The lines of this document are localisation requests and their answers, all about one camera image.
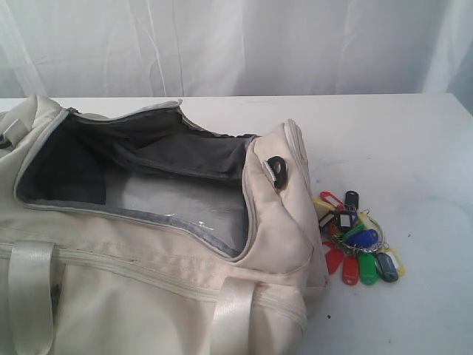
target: bunch of key tags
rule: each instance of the bunch of key tags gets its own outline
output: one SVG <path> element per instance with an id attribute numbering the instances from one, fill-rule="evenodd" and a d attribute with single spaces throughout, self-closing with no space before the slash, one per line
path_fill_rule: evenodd
<path id="1" fill-rule="evenodd" d="M 358 210 L 358 193 L 348 191 L 342 202 L 331 192 L 323 191 L 313 201 L 325 210 L 319 228 L 329 236 L 323 242 L 330 248 L 325 254 L 329 274 L 343 264 L 341 279 L 350 286 L 358 280 L 374 285 L 378 278 L 393 283 L 405 275 L 401 258 L 389 247 L 381 226 L 368 215 L 369 210 Z"/>

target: white curtain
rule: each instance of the white curtain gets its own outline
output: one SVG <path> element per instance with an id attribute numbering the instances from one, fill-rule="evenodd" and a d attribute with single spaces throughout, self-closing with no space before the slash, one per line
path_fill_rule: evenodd
<path id="1" fill-rule="evenodd" d="M 473 0 L 0 0 L 0 97 L 453 92 Z"/>

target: bag opening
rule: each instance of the bag opening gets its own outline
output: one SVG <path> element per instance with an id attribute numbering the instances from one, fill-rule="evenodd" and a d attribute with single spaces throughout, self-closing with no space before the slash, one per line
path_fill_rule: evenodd
<path id="1" fill-rule="evenodd" d="M 178 107 L 114 121 L 70 113 L 20 177 L 32 205 L 108 212 L 188 229 L 236 257 L 248 238 L 242 195 L 254 135 L 216 135 Z"/>

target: table surface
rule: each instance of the table surface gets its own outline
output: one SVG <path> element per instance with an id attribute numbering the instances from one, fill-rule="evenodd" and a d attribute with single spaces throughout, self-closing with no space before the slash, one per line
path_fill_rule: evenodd
<path id="1" fill-rule="evenodd" d="M 59 98 L 110 117 L 163 98 Z M 21 99 L 0 99 L 0 111 Z M 332 288 L 298 354 L 471 354 L 473 117 L 448 94 L 185 98 L 215 132 L 265 134 L 300 125 L 314 194 L 360 194 L 401 255 L 397 283 Z"/>

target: green key tag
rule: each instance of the green key tag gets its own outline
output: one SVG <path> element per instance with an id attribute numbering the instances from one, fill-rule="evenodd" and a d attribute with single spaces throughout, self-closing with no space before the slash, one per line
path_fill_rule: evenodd
<path id="1" fill-rule="evenodd" d="M 360 280 L 365 285 L 374 285 L 378 280 L 375 257 L 369 253 L 361 253 L 358 256 L 358 261 L 360 263 Z"/>

